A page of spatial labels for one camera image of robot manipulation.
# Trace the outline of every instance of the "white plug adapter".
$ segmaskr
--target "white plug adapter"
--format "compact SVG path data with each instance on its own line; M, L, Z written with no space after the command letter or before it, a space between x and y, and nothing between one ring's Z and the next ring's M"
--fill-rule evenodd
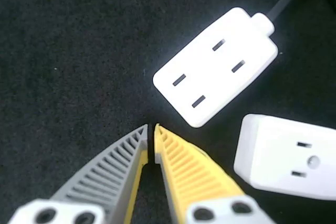
M153 77L192 127L201 127L250 85L278 54L272 22L233 8L208 26Z
M235 172L254 188L336 199L336 130L266 115L244 117Z

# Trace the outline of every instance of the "black carpet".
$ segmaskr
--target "black carpet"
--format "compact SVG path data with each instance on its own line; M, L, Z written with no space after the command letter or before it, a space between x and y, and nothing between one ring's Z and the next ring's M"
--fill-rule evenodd
M207 151L277 223L332 223L336 202L256 190L233 171L245 114L335 127L336 14L328 0L290 4L275 21L277 59L200 129L152 84L160 67L232 7L252 15L276 2L0 0L0 222L50 197L121 136L160 122ZM132 223L170 223L157 166L144 168Z

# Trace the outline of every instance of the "outlet slot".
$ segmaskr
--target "outlet slot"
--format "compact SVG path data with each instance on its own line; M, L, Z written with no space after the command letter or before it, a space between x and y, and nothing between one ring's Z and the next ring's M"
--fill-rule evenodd
M178 85L181 81L183 81L184 78L185 78L185 74L181 75L180 77L178 77L176 81L173 82L173 85L174 86Z
M201 96L200 98L198 98L194 103L193 103L193 108L195 108L196 106L198 106L201 102L203 102L205 99L205 96Z
M222 46L222 44L225 43L225 40L222 39L220 42L218 42L213 48L212 50L216 51L218 48L220 48Z
M297 176L297 177L306 177L306 173L300 173L300 172L295 172L294 170L292 171L292 176Z
M239 68L241 68L245 62L242 60L240 63L238 63L236 66L233 67L232 72L235 73Z
M306 143L302 143L302 142L298 142L297 146L301 146L301 147L305 147L305 148L311 148L311 144L306 144Z

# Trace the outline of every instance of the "gray gripper finger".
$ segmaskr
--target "gray gripper finger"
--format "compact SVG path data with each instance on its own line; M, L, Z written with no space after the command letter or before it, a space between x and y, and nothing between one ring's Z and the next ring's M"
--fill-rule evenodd
M142 167L148 162L148 125L114 142L76 172L52 197L104 208L107 223L130 223Z

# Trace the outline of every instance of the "ribbed gripper pad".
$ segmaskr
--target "ribbed gripper pad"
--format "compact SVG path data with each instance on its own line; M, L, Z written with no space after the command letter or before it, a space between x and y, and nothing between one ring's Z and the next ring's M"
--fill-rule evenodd
M147 155L147 124L114 142L75 173L53 200L98 204L107 223L123 223L141 153Z
M158 124L154 151L174 223L184 223L186 210L194 202L244 194L204 151Z

